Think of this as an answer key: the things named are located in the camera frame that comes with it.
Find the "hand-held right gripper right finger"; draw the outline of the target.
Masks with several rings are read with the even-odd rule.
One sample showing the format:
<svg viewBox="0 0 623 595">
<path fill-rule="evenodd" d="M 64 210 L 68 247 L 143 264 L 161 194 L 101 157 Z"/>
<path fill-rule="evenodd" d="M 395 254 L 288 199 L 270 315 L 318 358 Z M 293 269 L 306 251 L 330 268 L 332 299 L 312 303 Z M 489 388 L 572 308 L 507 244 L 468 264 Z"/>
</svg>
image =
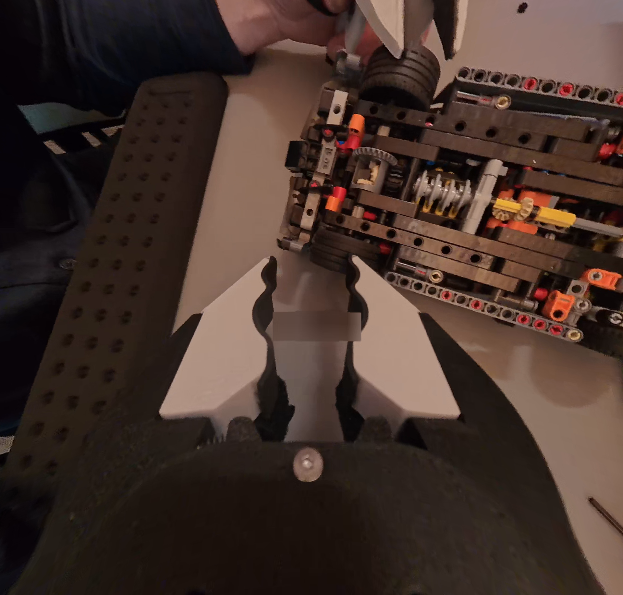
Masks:
<svg viewBox="0 0 623 595">
<path fill-rule="evenodd" d="M 459 419 L 420 311 L 360 257 L 348 256 L 345 283 L 361 334 L 348 342 L 336 387 L 344 440 L 356 441 L 374 417 L 385 420 L 391 436 L 409 419 Z"/>
</svg>

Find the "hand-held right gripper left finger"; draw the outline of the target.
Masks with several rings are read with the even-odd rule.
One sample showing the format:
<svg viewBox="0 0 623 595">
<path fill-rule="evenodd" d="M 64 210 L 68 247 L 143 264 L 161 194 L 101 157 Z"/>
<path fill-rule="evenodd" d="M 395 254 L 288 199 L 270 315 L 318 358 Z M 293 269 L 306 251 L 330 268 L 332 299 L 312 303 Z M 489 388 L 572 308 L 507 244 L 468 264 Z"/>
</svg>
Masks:
<svg viewBox="0 0 623 595">
<path fill-rule="evenodd" d="M 160 406 L 163 419 L 206 418 L 225 435 L 238 417 L 284 440 L 294 413 L 278 375 L 270 325 L 277 261 L 262 259 L 208 305 Z"/>
</svg>

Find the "person's left forearm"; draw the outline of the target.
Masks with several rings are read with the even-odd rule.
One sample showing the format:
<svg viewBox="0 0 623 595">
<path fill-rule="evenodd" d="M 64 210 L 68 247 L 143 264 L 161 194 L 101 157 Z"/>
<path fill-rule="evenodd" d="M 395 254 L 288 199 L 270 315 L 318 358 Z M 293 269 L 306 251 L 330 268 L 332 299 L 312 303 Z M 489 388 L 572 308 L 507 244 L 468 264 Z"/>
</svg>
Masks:
<svg viewBox="0 0 623 595">
<path fill-rule="evenodd" d="M 216 0 L 1 0 L 1 102 L 117 115 L 144 81 L 246 75 Z"/>
</svg>

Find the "person's left hand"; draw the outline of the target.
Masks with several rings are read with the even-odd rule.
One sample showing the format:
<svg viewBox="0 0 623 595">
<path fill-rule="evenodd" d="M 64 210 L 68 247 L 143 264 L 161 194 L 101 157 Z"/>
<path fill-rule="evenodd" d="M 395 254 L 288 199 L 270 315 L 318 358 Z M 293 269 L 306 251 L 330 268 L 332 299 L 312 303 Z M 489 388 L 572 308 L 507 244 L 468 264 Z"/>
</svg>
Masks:
<svg viewBox="0 0 623 595">
<path fill-rule="evenodd" d="M 275 43 L 292 40 L 327 46 L 336 35 L 337 15 L 353 0 L 323 0 L 331 15 L 307 0 L 215 0 L 229 35 L 243 56 Z"/>
</svg>

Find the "lego car model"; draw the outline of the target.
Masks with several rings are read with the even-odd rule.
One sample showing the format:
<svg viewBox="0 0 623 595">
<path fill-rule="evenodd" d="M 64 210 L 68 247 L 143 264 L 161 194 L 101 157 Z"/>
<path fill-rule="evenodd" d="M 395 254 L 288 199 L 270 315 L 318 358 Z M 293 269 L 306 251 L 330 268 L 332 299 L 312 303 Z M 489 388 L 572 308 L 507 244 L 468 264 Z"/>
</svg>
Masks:
<svg viewBox="0 0 623 595">
<path fill-rule="evenodd" d="M 622 359 L 622 90 L 422 45 L 336 56 L 285 167 L 279 248 Z"/>
</svg>

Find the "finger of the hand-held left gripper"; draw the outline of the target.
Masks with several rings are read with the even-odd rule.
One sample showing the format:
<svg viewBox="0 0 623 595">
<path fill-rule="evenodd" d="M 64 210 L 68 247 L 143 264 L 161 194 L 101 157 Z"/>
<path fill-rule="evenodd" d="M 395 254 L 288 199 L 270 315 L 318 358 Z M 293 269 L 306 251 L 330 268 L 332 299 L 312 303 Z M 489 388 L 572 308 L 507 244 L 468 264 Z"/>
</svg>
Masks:
<svg viewBox="0 0 623 595">
<path fill-rule="evenodd" d="M 345 50 L 354 54 L 368 23 L 395 58 L 404 50 L 404 0 L 354 0 L 355 9 L 345 31 Z"/>
<path fill-rule="evenodd" d="M 432 0 L 433 20 L 446 60 L 452 60 L 462 44 L 469 0 Z"/>
</svg>

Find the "black lego axle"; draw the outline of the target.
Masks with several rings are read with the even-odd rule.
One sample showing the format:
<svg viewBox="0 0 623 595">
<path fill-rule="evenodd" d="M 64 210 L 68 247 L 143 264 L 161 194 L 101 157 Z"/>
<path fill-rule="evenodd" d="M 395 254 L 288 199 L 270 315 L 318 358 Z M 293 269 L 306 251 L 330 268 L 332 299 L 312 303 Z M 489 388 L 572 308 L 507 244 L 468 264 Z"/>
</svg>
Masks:
<svg viewBox="0 0 623 595">
<path fill-rule="evenodd" d="M 588 503 L 592 506 L 597 513 L 622 537 L 623 528 L 622 524 L 611 514 L 601 503 L 599 503 L 595 497 L 588 497 Z"/>
</svg>

